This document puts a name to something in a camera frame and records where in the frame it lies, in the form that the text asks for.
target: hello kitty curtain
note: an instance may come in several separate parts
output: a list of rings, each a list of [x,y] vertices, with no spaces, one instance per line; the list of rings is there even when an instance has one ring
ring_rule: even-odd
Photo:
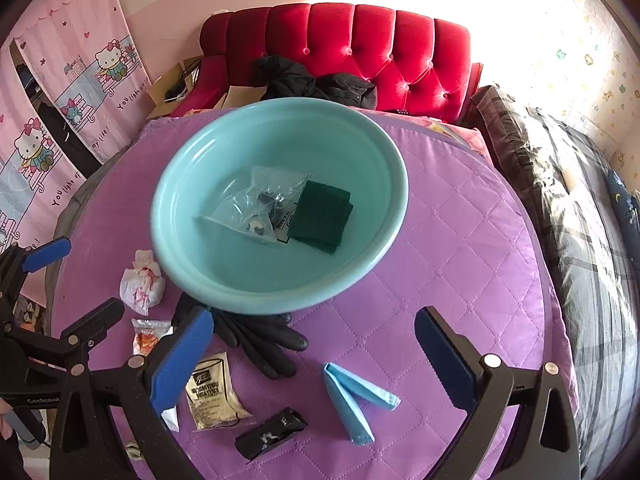
[[[153,106],[119,0],[34,0],[13,37],[44,93],[100,162],[137,136]]]
[[[58,215],[84,182],[49,135],[25,94],[9,51],[0,49],[0,252],[12,242],[49,242]],[[29,274],[22,294],[46,304],[44,273]]]

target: hello kitty character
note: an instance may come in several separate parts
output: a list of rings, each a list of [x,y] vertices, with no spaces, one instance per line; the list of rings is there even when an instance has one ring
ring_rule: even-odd
[[[118,40],[111,40],[107,46],[95,55],[100,70],[96,76],[104,76],[106,81],[120,81],[127,76],[127,66],[122,60],[122,48]]]
[[[82,122],[82,113],[73,99],[69,99],[66,102],[66,106],[60,108],[60,111],[69,121],[71,121],[73,126],[78,126],[78,124]]]
[[[45,138],[39,119],[29,119],[24,125],[20,137],[15,139],[14,146],[22,157],[21,168],[29,168],[31,174],[36,171],[49,171],[53,166],[53,152],[44,145],[51,146],[53,141]]]

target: dark blue pillow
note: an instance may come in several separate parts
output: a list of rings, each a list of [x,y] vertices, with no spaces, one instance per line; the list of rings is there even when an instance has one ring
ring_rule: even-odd
[[[638,223],[638,200],[629,195],[618,174],[609,170],[607,188],[613,211],[618,218],[626,250],[636,272],[640,272],[640,224]]]

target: star-patterned wallpaper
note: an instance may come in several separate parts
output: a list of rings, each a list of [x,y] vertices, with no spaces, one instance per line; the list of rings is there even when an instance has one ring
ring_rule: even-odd
[[[393,3],[404,1],[397,8],[468,27],[481,84],[583,131],[640,187],[640,62],[600,0]]]

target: light blue cloth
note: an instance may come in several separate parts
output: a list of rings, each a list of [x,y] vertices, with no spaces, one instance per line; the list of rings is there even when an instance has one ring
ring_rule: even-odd
[[[381,408],[392,412],[398,407],[398,404],[400,404],[400,398],[398,396],[383,390],[379,386],[364,380],[362,377],[358,377],[356,374],[336,364],[326,363],[324,369],[338,379],[338,382],[352,394],[362,397],[369,402],[373,402]]]
[[[358,377],[333,363],[325,363],[322,376],[329,398],[334,404],[343,426],[356,446],[366,446],[375,441],[369,423],[352,393],[373,402],[386,410],[394,410],[400,404],[398,396]]]
[[[353,396],[345,390],[335,376],[324,367],[324,384],[335,411],[356,446],[366,446],[375,441],[369,423]]]

